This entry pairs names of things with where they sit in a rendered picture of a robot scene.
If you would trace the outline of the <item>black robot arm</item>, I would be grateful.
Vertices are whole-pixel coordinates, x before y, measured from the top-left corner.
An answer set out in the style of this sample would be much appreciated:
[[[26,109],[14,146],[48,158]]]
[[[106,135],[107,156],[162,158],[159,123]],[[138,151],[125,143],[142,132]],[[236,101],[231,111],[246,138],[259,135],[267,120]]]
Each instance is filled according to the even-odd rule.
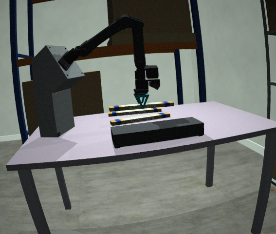
[[[112,24],[103,29],[101,32],[96,34],[94,37],[86,40],[80,46],[72,48],[69,52],[67,51],[58,63],[63,67],[65,71],[69,69],[71,64],[79,57],[86,57],[89,55],[98,45],[103,43],[105,40],[113,36],[115,33],[124,30],[126,28],[132,28],[133,35],[133,46],[134,46],[134,60],[135,60],[135,79],[151,79],[142,80],[142,90],[148,89],[148,86],[155,88],[156,90],[160,87],[160,80],[158,79],[158,67],[157,65],[146,65],[145,50],[144,50],[144,36],[143,36],[144,23],[141,19],[122,14]],[[145,75],[146,71],[146,75]],[[148,83],[149,81],[149,83]]]

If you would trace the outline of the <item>white electrode pack with blue band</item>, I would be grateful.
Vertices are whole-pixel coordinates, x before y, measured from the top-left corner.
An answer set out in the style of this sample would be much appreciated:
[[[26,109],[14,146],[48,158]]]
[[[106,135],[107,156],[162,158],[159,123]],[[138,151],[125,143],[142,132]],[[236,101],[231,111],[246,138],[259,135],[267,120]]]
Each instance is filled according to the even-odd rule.
[[[140,104],[109,106],[109,111],[113,112],[113,111],[145,109],[145,108],[157,108],[157,107],[170,107],[170,106],[174,106],[174,102],[164,101],[164,102],[146,103],[144,108],[142,108]]]

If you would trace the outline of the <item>white box labelled e6013 with blue band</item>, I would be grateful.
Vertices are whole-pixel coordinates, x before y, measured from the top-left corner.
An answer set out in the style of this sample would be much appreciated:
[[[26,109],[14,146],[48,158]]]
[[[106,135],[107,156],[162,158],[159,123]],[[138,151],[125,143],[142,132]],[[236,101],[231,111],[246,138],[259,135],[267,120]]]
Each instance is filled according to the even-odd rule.
[[[140,121],[166,118],[166,117],[170,117],[170,114],[167,113],[167,112],[158,113],[158,114],[151,114],[151,115],[144,115],[144,116],[138,116],[138,117],[128,117],[128,118],[110,120],[110,124],[112,126],[114,126],[114,125],[121,125],[121,124],[128,124],[128,123],[134,123],[134,122],[140,122]]]

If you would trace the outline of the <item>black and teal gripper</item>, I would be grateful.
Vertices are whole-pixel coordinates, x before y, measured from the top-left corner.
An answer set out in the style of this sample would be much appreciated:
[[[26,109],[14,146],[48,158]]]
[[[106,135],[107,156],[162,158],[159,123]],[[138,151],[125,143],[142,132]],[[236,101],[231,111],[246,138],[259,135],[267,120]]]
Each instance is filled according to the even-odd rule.
[[[138,104],[140,104],[141,107],[144,108],[145,104],[147,102],[147,99],[149,97],[149,94],[147,94],[148,89],[142,90],[142,80],[146,80],[146,79],[135,80],[136,90],[134,89],[134,96],[135,96]],[[146,99],[145,99],[145,102],[144,102],[145,97],[146,97]],[[142,101],[140,100],[140,98],[142,98]],[[144,105],[142,105],[143,102],[144,102]]]

